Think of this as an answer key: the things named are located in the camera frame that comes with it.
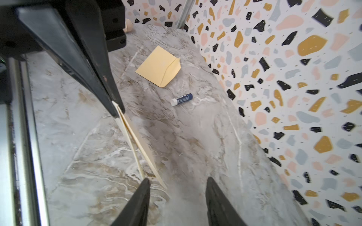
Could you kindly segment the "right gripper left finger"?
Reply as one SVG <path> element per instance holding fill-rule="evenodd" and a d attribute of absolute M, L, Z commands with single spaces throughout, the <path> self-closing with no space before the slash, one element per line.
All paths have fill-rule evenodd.
<path fill-rule="evenodd" d="M 145 178 L 111 226 L 146 226 L 150 204 L 150 180 Z"/>

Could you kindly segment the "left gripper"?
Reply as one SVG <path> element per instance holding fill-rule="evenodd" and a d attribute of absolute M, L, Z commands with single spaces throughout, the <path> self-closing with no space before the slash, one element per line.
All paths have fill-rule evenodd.
<path fill-rule="evenodd" d="M 1 58 L 43 48 L 117 118 L 125 108 L 108 51 L 125 46 L 124 28 L 122 1 L 1 1 Z"/>

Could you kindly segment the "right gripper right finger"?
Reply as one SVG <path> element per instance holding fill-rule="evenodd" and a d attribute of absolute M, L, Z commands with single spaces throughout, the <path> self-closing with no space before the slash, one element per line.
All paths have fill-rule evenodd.
<path fill-rule="evenodd" d="M 208 223 L 210 226 L 247 225 L 212 177 L 207 179 L 206 205 Z"/>

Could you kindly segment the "cream paper letter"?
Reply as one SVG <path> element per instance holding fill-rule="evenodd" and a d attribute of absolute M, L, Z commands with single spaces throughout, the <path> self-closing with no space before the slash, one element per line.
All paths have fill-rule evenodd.
<path fill-rule="evenodd" d="M 156 179 L 160 183 L 160 185 L 167 189 L 166 184 L 162 180 L 154 160 L 154 155 L 149 148 L 149 145 L 147 142 L 143 139 L 141 134 L 139 133 L 138 129 L 136 129 L 131 121 L 131 119 L 124 113 L 122 113 L 120 106 L 112 101 L 112 104 L 114 108 L 116 109 L 116 112 L 118 114 L 118 117 L 115 119 L 119 129 L 122 131 L 123 135 L 125 136 L 126 142 L 131 148 L 134 158 L 136 160 L 138 170 L 140 172 L 141 178 L 145 179 L 146 176 L 144 174 L 144 171 L 142 169 L 141 163 L 139 161 L 139 158 L 136 153 L 136 149 L 139 149 L 140 153 L 142 154 L 143 158 L 148 163 L 149 167 L 151 168 L 153 174 L 155 175 Z"/>

